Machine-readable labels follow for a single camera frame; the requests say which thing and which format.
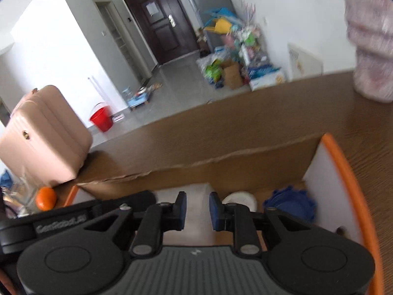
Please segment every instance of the silver door handle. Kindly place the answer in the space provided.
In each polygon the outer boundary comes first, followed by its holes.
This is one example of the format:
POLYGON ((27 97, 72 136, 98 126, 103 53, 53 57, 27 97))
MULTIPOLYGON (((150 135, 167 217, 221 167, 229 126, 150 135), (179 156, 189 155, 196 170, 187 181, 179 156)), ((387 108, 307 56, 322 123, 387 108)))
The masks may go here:
POLYGON ((168 19, 170 21, 170 24, 172 25, 172 28, 174 28, 176 26, 176 22, 174 21, 172 14, 168 15, 168 19))

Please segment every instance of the brown wooden table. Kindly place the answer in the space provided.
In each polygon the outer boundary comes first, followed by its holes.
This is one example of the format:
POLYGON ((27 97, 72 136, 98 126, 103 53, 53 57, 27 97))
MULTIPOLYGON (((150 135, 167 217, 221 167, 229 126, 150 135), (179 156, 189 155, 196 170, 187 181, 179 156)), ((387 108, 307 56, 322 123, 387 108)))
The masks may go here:
MULTIPOLYGON (((393 294, 393 104, 365 99, 345 72, 247 93, 176 114, 95 147, 72 183, 193 163, 330 132, 363 189, 393 294)), ((60 203, 72 183, 58 187, 60 203)))

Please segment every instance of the gray tile floor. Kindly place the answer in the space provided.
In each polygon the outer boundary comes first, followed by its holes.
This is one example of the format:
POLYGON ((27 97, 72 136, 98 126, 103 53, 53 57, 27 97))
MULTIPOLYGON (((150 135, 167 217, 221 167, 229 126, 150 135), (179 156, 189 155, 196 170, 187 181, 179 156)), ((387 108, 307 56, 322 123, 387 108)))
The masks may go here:
POLYGON ((125 111, 125 118, 105 133, 95 127, 90 128, 93 146, 195 106, 250 91, 248 85, 236 90, 228 87, 215 89, 200 73, 195 62, 198 58, 199 54, 190 55, 157 69, 149 85, 162 83, 162 87, 152 92, 149 103, 125 111))

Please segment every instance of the orange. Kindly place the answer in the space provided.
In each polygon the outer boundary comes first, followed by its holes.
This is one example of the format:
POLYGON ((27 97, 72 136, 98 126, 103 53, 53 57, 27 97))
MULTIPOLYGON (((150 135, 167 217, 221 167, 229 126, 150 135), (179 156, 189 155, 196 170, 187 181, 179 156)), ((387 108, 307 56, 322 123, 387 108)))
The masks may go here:
POLYGON ((57 196, 54 189, 42 187, 35 197, 35 204, 41 211, 50 211, 56 204, 57 196))

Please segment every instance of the suitcase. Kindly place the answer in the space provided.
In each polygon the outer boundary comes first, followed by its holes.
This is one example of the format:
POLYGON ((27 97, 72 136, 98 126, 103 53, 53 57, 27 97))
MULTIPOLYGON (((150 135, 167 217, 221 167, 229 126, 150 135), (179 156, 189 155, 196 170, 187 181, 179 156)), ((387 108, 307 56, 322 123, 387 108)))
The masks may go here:
POLYGON ((0 138, 0 160, 16 176, 26 171, 53 187, 76 178, 92 142, 58 88, 49 85, 14 110, 0 138))

